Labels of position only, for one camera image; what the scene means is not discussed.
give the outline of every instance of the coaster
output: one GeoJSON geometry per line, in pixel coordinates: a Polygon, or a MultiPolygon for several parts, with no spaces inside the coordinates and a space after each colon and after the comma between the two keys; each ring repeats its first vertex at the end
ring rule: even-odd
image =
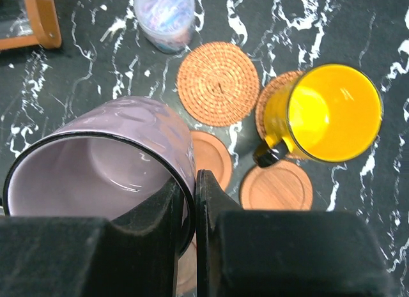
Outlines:
{"type": "MultiPolygon", "coordinates": [[[[266,136],[266,130],[264,128],[264,109],[266,107],[267,101],[278,89],[281,89],[288,82],[295,80],[302,74],[303,72],[301,71],[282,73],[278,77],[271,80],[262,90],[260,97],[258,98],[258,102],[256,105],[256,113],[254,115],[254,118],[256,120],[257,132],[262,139],[264,139],[266,136]]],[[[298,159],[301,158],[300,156],[294,155],[292,153],[290,153],[288,157],[298,159]]]]}
{"type": "Polygon", "coordinates": [[[262,169],[253,168],[240,189],[244,209],[309,210],[313,205],[313,186],[299,166],[280,161],[262,169]]]}
{"type": "Polygon", "coordinates": [[[210,126],[245,118],[259,94],[256,68],[239,47],[213,42],[192,51],[178,72],[179,97],[187,112],[210,126]]]}
{"type": "Polygon", "coordinates": [[[196,174],[200,169],[212,171],[221,189],[229,185],[233,164],[229,151],[212,134],[202,131],[190,131],[193,140],[196,174]]]}
{"type": "Polygon", "coordinates": [[[176,294],[185,294],[197,286],[196,234],[186,252],[179,259],[176,294]]]}

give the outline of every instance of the black rim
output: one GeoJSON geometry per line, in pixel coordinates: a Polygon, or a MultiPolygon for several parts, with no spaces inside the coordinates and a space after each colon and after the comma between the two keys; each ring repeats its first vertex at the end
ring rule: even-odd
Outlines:
{"type": "MultiPolygon", "coordinates": [[[[297,141],[297,139],[295,138],[294,133],[293,133],[293,130],[292,130],[291,125],[290,125],[290,123],[289,123],[289,103],[290,103],[290,101],[291,101],[291,97],[293,96],[294,90],[295,90],[296,86],[298,85],[298,83],[300,83],[300,81],[301,81],[302,79],[304,79],[304,77],[306,77],[307,75],[309,75],[311,72],[313,72],[313,71],[315,71],[315,70],[317,70],[317,69],[319,69],[319,68],[321,68],[321,67],[328,66],[328,65],[341,65],[341,66],[350,67],[350,68],[352,68],[352,69],[358,71],[359,73],[361,73],[365,78],[367,78],[367,79],[370,81],[370,83],[372,84],[372,86],[375,88],[376,94],[378,95],[378,98],[379,98],[379,103],[380,103],[380,105],[381,105],[381,119],[383,119],[383,102],[382,102],[381,94],[379,93],[378,89],[376,88],[374,82],[372,82],[372,80],[371,80],[364,72],[362,72],[362,70],[360,70],[360,69],[358,69],[358,68],[356,68],[356,67],[354,67],[354,66],[352,66],[352,65],[349,65],[349,64],[343,64],[343,63],[326,63],[326,64],[322,64],[322,65],[319,65],[319,66],[317,66],[317,67],[312,67],[312,68],[308,69],[308,70],[305,71],[301,76],[299,76],[299,77],[297,78],[297,80],[294,82],[294,84],[292,85],[292,87],[291,87],[291,89],[290,89],[289,96],[288,96],[288,100],[287,100],[287,106],[286,106],[286,124],[287,124],[288,130],[289,130],[289,134],[291,135],[291,138],[293,139],[293,141],[294,141],[294,143],[297,145],[297,147],[298,147],[303,153],[305,153],[308,157],[310,157],[310,158],[312,158],[313,160],[318,161],[318,162],[325,162],[325,163],[336,164],[336,163],[345,162],[345,161],[326,161],[326,160],[321,160],[320,158],[317,158],[317,157],[315,157],[314,155],[308,153],[308,152],[300,145],[300,143],[297,141]]],[[[380,128],[381,128],[381,125],[382,125],[382,121],[381,121],[381,123],[380,123],[380,126],[379,126],[379,128],[378,128],[378,132],[377,132],[377,133],[379,133],[380,128]]],[[[365,150],[368,149],[369,147],[371,147],[372,143],[373,143],[373,140],[372,140],[372,142],[368,145],[368,147],[365,148],[365,150]]]]}
{"type": "Polygon", "coordinates": [[[186,205],[187,205],[187,217],[186,221],[182,224],[182,241],[184,240],[183,244],[181,245],[180,253],[184,253],[187,249],[187,247],[190,244],[190,241],[193,238],[194,231],[195,231],[195,205],[193,201],[193,196],[190,195],[190,190],[185,184],[184,180],[182,177],[176,172],[176,170],[166,162],[163,158],[160,156],[154,154],[151,150],[148,148],[138,144],[137,142],[130,141],[129,139],[126,139],[124,137],[118,136],[118,135],[113,135],[109,133],[103,133],[103,132],[90,132],[90,131],[81,131],[81,132],[68,132],[68,133],[62,133],[62,134],[56,134],[56,135],[51,135],[49,137],[46,137],[42,140],[39,140],[35,144],[31,145],[28,147],[25,151],[23,151],[17,159],[14,161],[12,167],[7,173],[6,176],[6,181],[4,182],[4,187],[3,187],[3,209],[4,209],[4,214],[10,216],[10,210],[8,209],[8,188],[10,186],[10,181],[11,178],[16,170],[16,168],[20,165],[20,163],[34,150],[46,145],[50,144],[52,142],[58,141],[60,139],[67,139],[71,137],[103,137],[106,139],[114,139],[116,141],[124,142],[125,144],[129,144],[137,149],[140,149],[144,153],[147,153],[151,157],[153,157],[155,160],[160,162],[170,173],[171,175],[176,179],[176,181],[179,184],[179,187],[182,189],[182,192],[185,196],[186,200],[186,205]]]}

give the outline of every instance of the mug rim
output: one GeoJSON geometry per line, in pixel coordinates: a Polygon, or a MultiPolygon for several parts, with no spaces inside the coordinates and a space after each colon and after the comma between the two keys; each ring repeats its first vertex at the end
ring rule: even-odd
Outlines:
{"type": "Polygon", "coordinates": [[[308,68],[301,76],[299,76],[299,77],[296,79],[296,81],[293,83],[293,85],[292,85],[291,88],[290,88],[289,95],[288,95],[288,100],[287,100],[287,104],[286,104],[286,124],[287,124],[287,127],[288,127],[289,134],[291,135],[291,138],[293,139],[293,141],[294,141],[294,143],[297,145],[297,147],[302,151],[302,153],[305,153],[305,154],[306,154],[309,158],[311,158],[312,160],[319,161],[319,162],[330,163],[330,164],[337,164],[337,163],[340,163],[340,162],[346,162],[346,161],[348,161],[348,160],[350,160],[350,159],[347,159],[347,160],[338,160],[338,161],[330,161],[330,160],[320,159],[320,158],[318,158],[318,157],[316,157],[316,156],[310,154],[310,153],[307,152],[307,151],[301,146],[301,144],[297,141],[297,139],[296,139],[295,136],[294,136],[294,133],[293,133],[293,129],[292,129],[292,127],[291,127],[291,124],[289,123],[289,104],[290,104],[291,97],[293,96],[294,90],[295,90],[295,88],[297,87],[297,85],[301,82],[302,79],[304,79],[304,77],[306,77],[307,75],[309,75],[309,74],[310,74],[311,72],[313,72],[314,70],[319,69],[319,68],[322,68],[322,67],[325,67],[325,66],[329,66],[329,65],[346,66],[346,67],[352,68],[352,69],[356,70],[357,72],[359,72],[360,74],[362,74],[362,75],[372,84],[372,86],[374,87],[374,90],[376,91],[376,95],[378,96],[378,99],[379,99],[380,108],[381,108],[381,113],[380,113],[380,124],[379,124],[378,130],[377,130],[377,132],[376,132],[376,135],[375,135],[374,139],[372,139],[371,142],[365,147],[365,149],[363,149],[363,151],[361,151],[361,152],[360,152],[359,154],[357,154],[355,157],[359,156],[361,153],[365,152],[369,147],[371,147],[372,143],[373,143],[374,140],[376,139],[376,136],[378,136],[378,134],[379,134],[379,132],[380,132],[380,129],[381,129],[381,126],[382,126],[384,109],[383,109],[382,96],[381,96],[381,94],[380,94],[378,88],[376,88],[375,83],[374,83],[374,82],[366,75],[366,73],[364,73],[360,68],[357,68],[357,67],[355,67],[355,66],[353,66],[353,65],[351,65],[351,64],[337,63],[337,62],[323,63],[323,64],[320,64],[320,65],[318,65],[318,66],[314,66],[314,67],[308,68]]]}
{"type": "Polygon", "coordinates": [[[164,158],[162,158],[158,154],[155,154],[154,152],[152,152],[152,150],[139,144],[138,142],[122,137],[122,136],[119,136],[119,135],[116,135],[116,134],[111,134],[107,132],[99,132],[99,131],[69,131],[69,132],[51,134],[47,137],[40,139],[34,144],[32,144],[30,147],[24,150],[14,160],[12,166],[7,172],[6,179],[5,179],[4,186],[3,186],[3,194],[2,194],[4,214],[6,216],[11,216],[10,210],[8,208],[8,190],[10,187],[10,181],[12,180],[12,176],[14,172],[16,171],[17,167],[22,163],[22,161],[27,156],[29,156],[32,152],[37,150],[38,148],[41,148],[47,144],[50,144],[52,142],[55,142],[61,139],[69,139],[72,137],[100,137],[100,138],[112,139],[114,141],[119,141],[125,144],[129,144],[137,149],[140,149],[144,153],[147,153],[149,156],[154,158],[156,161],[160,162],[169,171],[169,173],[173,176],[173,178],[178,182],[179,187],[181,188],[183,192],[184,198],[186,200],[186,206],[187,206],[186,221],[188,221],[188,223],[186,225],[185,223],[181,224],[181,236],[182,236],[183,242],[180,244],[180,255],[182,255],[186,251],[186,249],[189,247],[190,241],[192,240],[194,232],[196,230],[196,226],[195,226],[196,209],[195,209],[195,204],[193,200],[193,195],[190,194],[190,190],[188,186],[186,185],[186,183],[184,182],[183,178],[180,176],[180,174],[164,158]]]}

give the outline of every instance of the mug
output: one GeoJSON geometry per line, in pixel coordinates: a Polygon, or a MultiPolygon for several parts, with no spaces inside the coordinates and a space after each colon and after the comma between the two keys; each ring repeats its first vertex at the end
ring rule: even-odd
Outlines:
{"type": "Polygon", "coordinates": [[[185,197],[183,252],[195,231],[195,173],[192,138],[181,117],[163,103],[128,96],[78,117],[19,155],[4,184],[4,212],[114,220],[174,179],[185,197]]]}
{"type": "Polygon", "coordinates": [[[350,160],[370,147],[382,117],[382,99],[366,75],[346,65],[321,65],[267,101],[266,137],[253,159],[260,167],[288,153],[324,162],[350,160]]]}

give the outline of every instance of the plastic container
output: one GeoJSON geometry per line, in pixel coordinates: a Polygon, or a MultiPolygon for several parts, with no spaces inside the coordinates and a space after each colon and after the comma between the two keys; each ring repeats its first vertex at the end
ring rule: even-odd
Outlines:
{"type": "Polygon", "coordinates": [[[145,36],[162,52],[178,52],[192,40],[194,0],[135,0],[134,7],[145,36]]]}

